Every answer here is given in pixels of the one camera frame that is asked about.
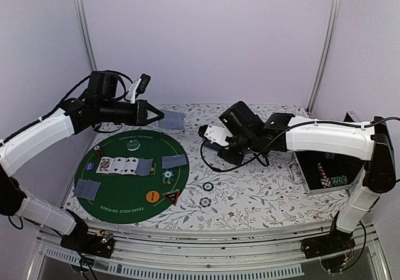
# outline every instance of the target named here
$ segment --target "white wall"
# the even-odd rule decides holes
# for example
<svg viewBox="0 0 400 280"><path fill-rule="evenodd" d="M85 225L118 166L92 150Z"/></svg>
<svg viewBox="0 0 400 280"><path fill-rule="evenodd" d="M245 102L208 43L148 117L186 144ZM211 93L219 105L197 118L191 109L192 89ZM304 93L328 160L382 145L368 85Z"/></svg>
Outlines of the white wall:
<svg viewBox="0 0 400 280"><path fill-rule="evenodd" d="M353 110L365 121L400 116L400 0L342 0L317 118L342 119ZM389 122L400 176L400 123ZM374 208L374 225L393 279L400 279L400 189Z"/></svg>
<svg viewBox="0 0 400 280"><path fill-rule="evenodd" d="M84 0L99 69L160 103L307 104L331 0Z"/></svg>
<svg viewBox="0 0 400 280"><path fill-rule="evenodd" d="M73 0L0 0L0 137L47 113L89 73ZM16 174L60 205L91 132L44 151ZM24 279L38 228L0 216L0 279Z"/></svg>

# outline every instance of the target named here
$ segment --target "metal frame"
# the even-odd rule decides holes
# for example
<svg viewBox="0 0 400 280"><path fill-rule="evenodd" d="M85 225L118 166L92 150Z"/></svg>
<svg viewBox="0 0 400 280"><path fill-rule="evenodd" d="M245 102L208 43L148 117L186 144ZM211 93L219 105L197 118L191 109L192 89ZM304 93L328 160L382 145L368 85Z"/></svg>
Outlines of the metal frame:
<svg viewBox="0 0 400 280"><path fill-rule="evenodd" d="M316 107L319 91L323 83L326 65L328 63L329 52L333 40L333 34L336 27L336 20L338 19L339 7L341 0L331 1L331 10L329 13L329 21L327 25L324 47L322 49L321 59L319 60L317 75L315 78L314 86L312 87L311 96L307 105L307 112L312 116Z"/></svg>
<svg viewBox="0 0 400 280"><path fill-rule="evenodd" d="M329 231L328 225L328 222L319 222L312 225L297 225L290 229L284 227L210 231L207 232L207 236L201 231L194 231L190 237L185 237L189 231L163 231L156 236L155 229L131 227L127 233L115 233L116 245L112 258L97 257L93 268L102 273L135 279L154 279L154 276L150 277L150 273L168 274L170 279L179 279L181 275L182 280L190 278L185 275L192 275L192 279L212 279L214 275L216 278L219 275L220 279L229 279L229 275L232 275L233 279L240 279L239 276L233 276L240 274L246 274L247 279L252 279L250 275L254 275L253 279L257 279L260 273L267 274L271 271L282 273L283 270L302 263L336 255L306 259L299 248L302 239L326 234ZM377 280L390 280L388 266L374 226L366 223L366 230L366 246L371 254L371 266ZM361 249L364 242L363 229L358 227L353 236L356 242L355 249ZM45 256L77 264L77 255L61 248L59 242L60 238L46 228L39 233L35 259L28 280L37 280ZM264 279L279 279L279 273Z"/></svg>
<svg viewBox="0 0 400 280"><path fill-rule="evenodd" d="M77 20L79 28L82 34L83 45L86 52L87 63L92 71L97 70L96 61L94 59L94 53L92 48L92 43L89 35L88 21L86 20L86 13L83 4L83 0L74 0L75 9L77 14Z"/></svg>

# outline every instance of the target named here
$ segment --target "red triangle marker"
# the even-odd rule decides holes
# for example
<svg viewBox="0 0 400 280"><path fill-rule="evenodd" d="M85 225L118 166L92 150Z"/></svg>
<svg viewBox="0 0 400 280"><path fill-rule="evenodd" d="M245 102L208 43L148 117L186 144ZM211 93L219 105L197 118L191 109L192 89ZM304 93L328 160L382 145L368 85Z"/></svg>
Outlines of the red triangle marker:
<svg viewBox="0 0 400 280"><path fill-rule="evenodd" d="M164 197L165 200L170 202L172 205L176 206L176 203L178 203L179 190L167 192L162 196Z"/></svg>

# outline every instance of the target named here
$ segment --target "black cable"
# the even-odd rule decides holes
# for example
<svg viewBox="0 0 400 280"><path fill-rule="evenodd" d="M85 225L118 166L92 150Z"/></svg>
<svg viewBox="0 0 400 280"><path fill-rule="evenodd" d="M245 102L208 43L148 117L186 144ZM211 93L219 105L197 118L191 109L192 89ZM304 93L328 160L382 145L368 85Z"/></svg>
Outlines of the black cable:
<svg viewBox="0 0 400 280"><path fill-rule="evenodd" d="M130 77L128 77L127 75L125 75L125 74L123 74L123 73L121 73L121 72L113 71L113 70L110 70L110 69L107 69L107 70L105 70L104 72L115 73L115 74L117 74L117 75L120 75L120 76L126 78L131 84L133 83L133 81L132 81L132 79L131 79Z"/></svg>
<svg viewBox="0 0 400 280"><path fill-rule="evenodd" d="M54 229L52 229L52 230L53 230L55 233L57 233L58 236L60 236L61 238L64 238L64 235L62 235L60 232L58 232L57 230L54 230ZM81 262L80 262L80 265L81 265L81 272L82 272L81 274L82 274L82 276L85 278L85 280L89 280L89 278L86 277L86 275L83 273L83 265L82 265L82 262L86 263L86 265L88 266L88 268L89 268L89 270L90 270L90 273L92 274L93 279L94 279L94 280L98 280L98 278L96 277L96 275L95 275L95 273L94 273L94 271L93 271L93 269L92 269L90 263L88 262L88 260L86 259L86 257L82 255L82 252L79 252L67 239L66 239L65 241L69 244L69 246L70 246L75 252L77 252L77 254L79 255L79 257L81 258Z"/></svg>
<svg viewBox="0 0 400 280"><path fill-rule="evenodd" d="M85 82L86 80L89 79L90 76L86 76L84 79L80 80L73 88L71 88L64 97L62 97L62 99L58 102L58 104L56 105L56 107L54 107L52 110L50 110L47 114L45 114L42 117L43 119L47 119L49 116L51 116L52 114L54 114L57 109L59 109L60 105L75 91L75 89L77 89L83 82ZM6 142L8 142L10 139L15 138L18 134L22 133L23 131L29 129L30 127L36 125L40 123L40 120L35 120L34 122L29 123L28 125L20 128L19 130L17 130L16 132L12 133L10 136L8 136L6 139L4 139L4 141L2 142L3 144L5 144Z"/></svg>
<svg viewBox="0 0 400 280"><path fill-rule="evenodd" d="M117 72L117 71L112 71L112 70L106 70L106 72L110 72L110 73L114 73L117 75L120 75L124 78L126 78L130 83L132 82L132 79L130 77L128 77L127 75L121 73L121 72ZM71 88L64 97L62 97L62 99L58 102L58 104L52 109L50 110L47 114L45 114L44 116L41 117L42 120L47 119L49 116L51 116L52 114L54 114L57 109L59 109L59 107L61 106L61 104L80 86L82 85L86 80L88 80L90 78L90 75L86 76L84 79L80 80L77 84L75 84L75 86L73 88ZM124 83L124 81L122 79L118 79L118 81L121 83L122 87L124 88L124 93L119 96L119 97L115 97L113 99L110 99L111 101L120 101L121 99L125 99L126 95L128 94L127 90L126 90L126 85ZM85 91L78 97L79 100L83 100L84 99L84 93ZM6 142L8 142L10 139L15 138L18 134L22 133L23 131L29 129L30 127L40 123L41 121L39 119L30 122L29 124L23 126L22 128L18 129L16 132L12 133L11 135L9 135L8 137L6 137L3 140L3 144L5 144Z"/></svg>
<svg viewBox="0 0 400 280"><path fill-rule="evenodd" d="M268 166L268 162L267 162L267 158L265 158L265 160L266 160L266 162L263 162L261 159L260 159L260 157L257 157L257 161L262 165L262 166L264 166L265 168Z"/></svg>
<svg viewBox="0 0 400 280"><path fill-rule="evenodd" d="M21 222L21 225L19 227L17 225L15 225L14 222L11 220L11 216L8 216L8 221L16 229L18 229L18 230L24 229L24 221L20 216L19 216L19 221Z"/></svg>
<svg viewBox="0 0 400 280"><path fill-rule="evenodd" d="M203 154L203 148L204 148L204 145L205 145L205 143L207 142L207 140L204 140L204 141L202 142L201 146L200 146L200 156L201 156L201 159L204 161L205 165L208 166L210 169L212 169L214 172L217 172L217 173L225 173L225 172L233 171L233 170L235 170L235 169L239 169L239 168L241 168L242 166L245 166L245 165L251 163L252 161L256 160L256 159L257 159L263 152L265 152L265 150L268 149L278 138L280 138L280 137L281 137L283 134L285 134L286 132L288 132L288 131L290 131L290 130L292 130L292 129L294 129L294 128L297 128L297 127L306 126L306 125L313 125L313 124L332 124L332 125L346 126L346 127L350 127L350 128L362 129L362 128L371 128L371 127L374 127L374 126L376 126L376 125L378 125L378 124L382 124L382 123L384 123L384 122L386 122L386 121L390 121L390 120L397 120L397 121L400 121L400 117L387 117L387 118L382 119L382 120L380 120L380 121L378 121L378 122L374 122L374 123L371 123L371 124L368 124L368 125L364 125L364 126L355 125L355 124L349 124L349 123L346 123L346 122L336 122L336 121L317 121L317 120L315 120L315 121L301 122L301 123L299 123L299 124L296 124L296 125L293 125L293 126L291 126L291 127L288 127L287 129L285 129L284 131L282 131L281 133L279 133L277 136L274 137L274 139L273 139L272 141L270 141L265 147L263 147L263 149L262 149L261 151L259 151L257 154L255 154L254 157L252 157L251 159L245 161L244 163L242 163L242 164L240 164L240 165L238 165L238 166L231 167L231 168L229 168L229 169L219 169L219 168L217 168L217 167L213 167L212 165L210 165L210 164L206 161L206 159L204 158L204 154Z"/></svg>
<svg viewBox="0 0 400 280"><path fill-rule="evenodd" d="M360 225L361 225L361 227L362 227L362 230L364 230L364 243L362 244L362 248L361 248L360 254L359 254L358 257L352 262L352 264L346 266L346 267L343 269L343 271L347 271L349 268L351 268L352 266L354 266L354 265L357 263L357 261L359 261L359 259L361 258L361 256L363 255L363 252L364 252L364 250L365 250L365 245L366 245L366 243L367 243L367 229L365 228L363 222L360 222Z"/></svg>
<svg viewBox="0 0 400 280"><path fill-rule="evenodd" d="M119 127L118 127L117 129L112 130L112 131L103 131L103 130L99 130L100 127L101 127L101 123L100 123L97 127L94 127L94 128L93 128L93 131L96 132L96 133L101 133L101 134L114 133L114 132L117 132L118 130L120 130L120 129L123 127L123 125L119 125Z"/></svg>

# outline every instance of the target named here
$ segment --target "blue poker chip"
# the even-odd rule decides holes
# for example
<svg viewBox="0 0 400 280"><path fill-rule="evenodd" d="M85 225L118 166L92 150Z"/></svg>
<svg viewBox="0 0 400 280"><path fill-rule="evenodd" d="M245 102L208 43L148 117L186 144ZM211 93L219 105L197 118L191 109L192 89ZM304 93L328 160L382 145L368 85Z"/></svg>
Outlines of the blue poker chip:
<svg viewBox="0 0 400 280"><path fill-rule="evenodd" d="M202 188L203 188L205 191L212 191L212 190L214 189L214 184L211 183L211 182L206 182L206 183L204 183L204 184L202 185Z"/></svg>
<svg viewBox="0 0 400 280"><path fill-rule="evenodd" d="M85 171L90 172L94 169L94 163L93 162L89 162L85 165Z"/></svg>

